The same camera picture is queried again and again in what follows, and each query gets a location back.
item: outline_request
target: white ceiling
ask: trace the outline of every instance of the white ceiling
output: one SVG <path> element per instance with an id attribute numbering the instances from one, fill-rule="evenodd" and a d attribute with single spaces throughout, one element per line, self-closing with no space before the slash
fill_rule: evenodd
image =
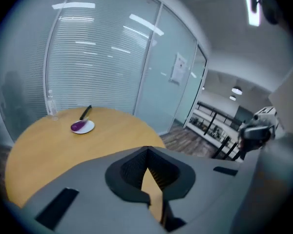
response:
<path id="1" fill-rule="evenodd" d="M 241 87 L 241 95 L 237 95 L 231 91 L 234 86 Z M 208 71 L 204 87 L 205 90 L 219 94 L 225 98 L 229 98 L 231 95 L 234 95 L 236 97 L 236 102 L 240 106 L 253 113 L 256 113 L 263 107 L 272 105 L 268 99 L 270 94 L 269 91 L 231 75 Z"/>
<path id="2" fill-rule="evenodd" d="M 238 57 L 247 65 L 232 65 L 230 72 L 220 63 L 211 62 L 210 70 L 221 70 L 237 77 L 248 79 L 246 75 L 256 69 L 263 79 L 250 77 L 248 80 L 258 86 L 274 91 L 282 78 L 293 67 L 293 37 L 279 26 L 270 25 L 261 15 L 259 27 L 251 26 L 245 0 L 181 0 L 195 15 L 204 33 L 211 42 L 212 55 L 219 53 Z M 265 79 L 271 79 L 270 85 Z"/>

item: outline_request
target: wooden table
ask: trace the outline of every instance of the wooden table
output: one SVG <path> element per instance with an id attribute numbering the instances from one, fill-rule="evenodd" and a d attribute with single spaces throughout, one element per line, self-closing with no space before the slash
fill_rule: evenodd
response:
<path id="1" fill-rule="evenodd" d="M 114 109 L 92 108 L 89 120 L 95 128 L 87 134 L 75 134 L 70 126 L 84 110 L 61 111 L 56 121 L 43 117 L 18 138 L 5 169 L 7 195 L 13 203 L 22 207 L 36 191 L 81 162 L 140 146 L 165 147 L 145 122 Z M 149 170 L 142 190 L 149 193 L 150 210 L 160 220 L 162 192 Z"/>

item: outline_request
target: clear plastic bottle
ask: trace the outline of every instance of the clear plastic bottle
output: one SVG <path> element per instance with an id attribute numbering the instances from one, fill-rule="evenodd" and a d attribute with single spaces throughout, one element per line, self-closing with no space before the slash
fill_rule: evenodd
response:
<path id="1" fill-rule="evenodd" d="M 57 107 L 56 107 L 55 101 L 52 96 L 52 90 L 48 91 L 47 101 L 48 101 L 50 115 L 52 115 L 52 119 L 58 120 L 59 119 L 58 118 L 58 111 L 57 111 Z"/>

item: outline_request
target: wooden floor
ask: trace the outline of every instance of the wooden floor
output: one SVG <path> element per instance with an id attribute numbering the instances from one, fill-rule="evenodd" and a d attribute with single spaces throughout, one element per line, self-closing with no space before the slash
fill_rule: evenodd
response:
<path id="1" fill-rule="evenodd" d="M 211 157 L 217 151 L 217 148 L 212 144 L 189 128 L 182 128 L 177 122 L 174 122 L 170 132 L 161 136 L 161 138 L 167 149 L 187 155 Z M 10 148 L 0 146 L 0 194 L 3 199 L 7 199 L 4 171 L 9 152 Z M 222 158 L 223 155 L 223 153 L 220 153 L 217 158 Z"/>
<path id="2" fill-rule="evenodd" d="M 178 122 L 174 122 L 168 134 L 161 136 L 166 148 L 187 155 L 198 157 L 212 157 L 217 148 L 203 139 L 189 128 L 182 128 Z"/>

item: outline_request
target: knife handle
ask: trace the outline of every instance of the knife handle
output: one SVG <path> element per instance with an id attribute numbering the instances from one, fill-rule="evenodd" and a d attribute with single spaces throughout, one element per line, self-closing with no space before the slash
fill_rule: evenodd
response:
<path id="1" fill-rule="evenodd" d="M 86 116 L 86 114 L 88 113 L 88 111 L 89 111 L 90 108 L 92 108 L 91 105 L 88 106 L 86 108 L 86 110 L 83 112 L 82 116 L 80 116 L 80 118 L 79 118 L 80 120 L 83 120 L 84 119 L 84 117 Z"/>

